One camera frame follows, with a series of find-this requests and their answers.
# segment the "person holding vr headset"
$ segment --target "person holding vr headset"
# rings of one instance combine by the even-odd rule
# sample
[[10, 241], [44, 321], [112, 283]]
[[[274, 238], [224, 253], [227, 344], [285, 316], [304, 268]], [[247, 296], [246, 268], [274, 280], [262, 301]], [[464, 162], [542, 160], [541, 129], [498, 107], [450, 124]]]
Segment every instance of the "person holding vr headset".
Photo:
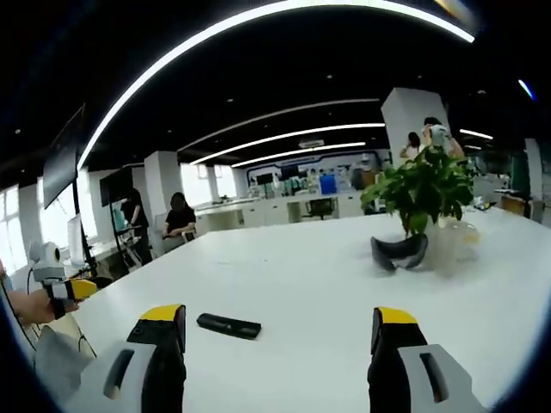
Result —
[[423, 136], [426, 146], [438, 145], [441, 146], [450, 157], [459, 159], [465, 158], [465, 152], [459, 143], [451, 136], [449, 129], [437, 118], [432, 116], [425, 118]]

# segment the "window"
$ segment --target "window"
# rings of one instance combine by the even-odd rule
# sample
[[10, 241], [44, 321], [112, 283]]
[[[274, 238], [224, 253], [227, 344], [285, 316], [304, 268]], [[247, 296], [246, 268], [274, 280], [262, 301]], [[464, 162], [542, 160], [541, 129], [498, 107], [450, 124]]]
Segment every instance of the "window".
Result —
[[205, 165], [182, 163], [180, 165], [180, 177], [182, 178], [183, 192], [190, 207], [213, 201]]
[[232, 167], [227, 165], [214, 165], [214, 174], [216, 175], [218, 196], [225, 195], [228, 198], [236, 198], [238, 196], [238, 190], [235, 187]]
[[0, 258], [8, 274], [13, 274], [27, 265], [27, 254], [19, 220], [17, 187], [0, 193]]
[[[40, 209], [40, 229], [45, 243], [55, 243], [59, 248], [69, 246], [67, 223], [75, 216], [75, 205], [72, 199], [72, 185], [67, 187], [46, 210], [44, 209], [44, 182], [39, 179], [37, 197]], [[88, 238], [97, 236], [96, 222], [92, 210], [90, 182], [88, 173], [80, 171], [77, 179], [78, 205], [84, 233]]]

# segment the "woman with black hair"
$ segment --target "woman with black hair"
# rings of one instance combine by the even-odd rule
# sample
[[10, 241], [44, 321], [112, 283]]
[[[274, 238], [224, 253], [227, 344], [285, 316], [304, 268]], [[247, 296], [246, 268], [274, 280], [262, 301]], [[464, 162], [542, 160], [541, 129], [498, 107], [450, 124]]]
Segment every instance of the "woman with black hair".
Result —
[[172, 209], [164, 222], [163, 237], [175, 238], [185, 234], [188, 241], [193, 239], [197, 219], [193, 209], [188, 205], [185, 196], [181, 192], [172, 195], [170, 208]]
[[407, 145], [402, 148], [399, 153], [399, 157], [405, 159], [415, 159], [415, 157], [424, 149], [424, 145], [421, 145], [421, 139], [415, 132], [409, 132], [407, 135]]

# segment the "person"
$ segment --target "person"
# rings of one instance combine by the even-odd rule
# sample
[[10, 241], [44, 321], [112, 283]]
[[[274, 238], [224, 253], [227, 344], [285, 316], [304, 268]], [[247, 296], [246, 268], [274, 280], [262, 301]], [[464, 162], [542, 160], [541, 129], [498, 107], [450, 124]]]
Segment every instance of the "person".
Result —
[[402, 148], [399, 153], [399, 157], [406, 159], [415, 159], [415, 157], [424, 149], [424, 145], [421, 145], [421, 139], [415, 132], [409, 132], [407, 135], [407, 145]]
[[141, 264], [146, 265], [152, 261], [152, 253], [149, 251], [149, 236], [147, 235], [149, 221], [145, 215], [144, 204], [138, 189], [132, 188], [127, 204], [133, 211], [129, 224], [130, 226], [137, 226], [134, 229], [134, 236], [139, 237], [139, 240], [134, 244], [134, 250], [138, 254]]
[[[23, 327], [30, 324], [47, 324], [55, 320], [52, 301], [48, 297], [46, 289], [41, 288], [30, 294], [23, 291], [13, 291], [2, 261], [0, 261], [0, 283], [2, 284], [0, 290], [6, 293], [14, 315]], [[65, 313], [77, 309], [78, 305], [69, 305], [65, 307]]]
[[195, 213], [186, 202], [185, 196], [181, 192], [176, 192], [170, 199], [169, 214], [164, 222], [163, 237], [180, 237], [185, 234], [188, 241], [194, 238], [195, 231]]
[[435, 117], [424, 120], [423, 135], [427, 145], [439, 145], [451, 157], [465, 158], [465, 152], [459, 143], [451, 136], [449, 129]]

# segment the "ceiling light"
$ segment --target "ceiling light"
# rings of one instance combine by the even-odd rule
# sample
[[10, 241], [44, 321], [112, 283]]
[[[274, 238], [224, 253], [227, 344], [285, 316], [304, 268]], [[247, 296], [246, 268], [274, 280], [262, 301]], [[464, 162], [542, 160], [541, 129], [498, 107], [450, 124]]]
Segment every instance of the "ceiling light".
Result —
[[521, 79], [518, 79], [518, 84], [520, 84], [522, 86], [522, 88], [524, 89], [524, 91], [526, 93], [528, 93], [528, 96], [530, 96], [530, 99], [532, 99], [533, 101], [535, 100], [534, 98], [534, 94], [532, 93], [532, 91], [530, 90], [530, 88], [528, 87], [528, 84], [526, 84], [524, 81], [522, 81]]
[[365, 146], [365, 142], [354, 142], [354, 143], [351, 143], [351, 144], [317, 146], [315, 148], [299, 149], [298, 151], [289, 151], [289, 152], [276, 153], [275, 155], [269, 155], [267, 157], [258, 157], [257, 159], [252, 159], [250, 161], [235, 163], [235, 164], [232, 165], [232, 168], [237, 168], [238, 166], [248, 165], [250, 163], [269, 161], [270, 159], [276, 159], [277, 157], [290, 157], [292, 155], [300, 155], [301, 153], [327, 151], [329, 149], [350, 148], [350, 147], [354, 147], [354, 146]]
[[388, 2], [386, 0], [287, 0], [278, 3], [267, 4], [265, 6], [257, 7], [255, 9], [250, 9], [239, 13], [238, 15], [233, 15], [222, 22], [218, 22], [213, 26], [206, 28], [195, 36], [190, 37], [185, 40], [180, 45], [174, 47], [172, 50], [167, 52], [161, 59], [153, 63], [149, 68], [144, 71], [131, 85], [130, 87], [117, 99], [117, 101], [111, 106], [111, 109], [107, 112], [105, 117], [102, 119], [100, 124], [97, 126], [96, 130], [92, 134], [92, 137], [86, 147], [84, 148], [83, 154], [78, 160], [77, 168], [81, 169], [86, 161], [86, 158], [92, 151], [92, 147], [96, 144], [97, 140], [102, 135], [103, 131], [107, 128], [111, 120], [119, 113], [122, 107], [134, 96], [134, 94], [141, 89], [141, 87], [146, 84], [149, 79], [155, 76], [159, 71], [161, 71], [167, 64], [172, 62], [174, 59], [180, 57], [188, 50], [193, 47], [200, 45], [203, 41], [208, 40], [214, 37], [217, 34], [225, 32], [230, 28], [234, 28], [240, 24], [256, 20], [260, 17], [267, 15], [272, 15], [274, 13], [280, 13], [292, 9], [305, 9], [308, 7], [325, 7], [331, 5], [338, 6], [363, 6], [370, 7], [372, 9], [383, 9], [392, 11], [401, 15], [408, 15], [410, 17], [423, 20], [434, 26], [438, 26], [448, 32], [455, 34], [461, 39], [472, 43], [474, 37], [467, 33], [465, 30], [458, 28], [450, 22], [446, 22], [444, 19], [422, 11], [415, 9], [413, 7], [406, 6], [400, 3]]
[[478, 132], [468, 131], [467, 129], [460, 129], [459, 132], [460, 132], [460, 133], [465, 133], [466, 135], [478, 136], [479, 138], [493, 139], [493, 136], [485, 135], [484, 133], [478, 133]]
[[384, 126], [385, 126], [384, 123], [358, 123], [358, 124], [352, 124], [352, 125], [337, 125], [337, 126], [317, 127], [316, 129], [307, 129], [305, 131], [284, 133], [283, 135], [272, 136], [271, 138], [264, 138], [264, 139], [255, 140], [254, 142], [249, 142], [248, 144], [233, 146], [233, 148], [225, 149], [223, 151], [213, 153], [212, 155], [208, 155], [207, 157], [202, 157], [201, 159], [197, 159], [196, 161], [193, 161], [192, 163], [190, 163], [190, 165], [197, 165], [198, 163], [203, 163], [204, 161], [206, 161], [208, 159], [211, 159], [213, 157], [219, 157], [220, 155], [226, 155], [227, 153], [230, 153], [230, 152], [233, 152], [233, 151], [238, 151], [239, 149], [248, 148], [250, 146], [265, 144], [266, 142], [271, 142], [273, 140], [291, 138], [293, 136], [306, 135], [306, 134], [309, 134], [309, 133], [337, 131], [337, 130], [341, 130], [341, 129], [357, 129], [357, 128], [361, 128], [361, 127], [384, 127]]
[[321, 108], [323, 106], [342, 105], [342, 104], [345, 104], [345, 103], [364, 103], [364, 102], [380, 102], [380, 101], [381, 100], [377, 99], [377, 98], [375, 98], [375, 99], [374, 98], [369, 98], [369, 99], [345, 99], [343, 101], [320, 102], [320, 103], [313, 103], [313, 104], [310, 104], [310, 105], [297, 106], [295, 108], [287, 108], [287, 109], [283, 109], [283, 110], [278, 110], [277, 112], [272, 112], [271, 114], [263, 114], [262, 116], [247, 119], [247, 120], [244, 120], [243, 122], [236, 123], [235, 125], [231, 125], [231, 126], [225, 127], [224, 129], [220, 129], [219, 131], [209, 133], [208, 135], [203, 136], [202, 138], [198, 138], [198, 139], [194, 140], [193, 142], [189, 142], [188, 144], [182, 146], [180, 149], [178, 149], [178, 152], [183, 151], [185, 149], [188, 149], [190, 146], [197, 145], [200, 142], [202, 142], [203, 140], [211, 139], [212, 137], [214, 137], [216, 135], [220, 135], [221, 133], [229, 132], [229, 131], [237, 128], [237, 127], [242, 127], [242, 126], [245, 126], [245, 125], [249, 125], [250, 123], [254, 123], [254, 122], [257, 122], [259, 120], [271, 118], [271, 117], [274, 117], [274, 116], [279, 116], [280, 114], [290, 114], [292, 112], [296, 112], [296, 111], [299, 111], [299, 110], [312, 109], [312, 108]]

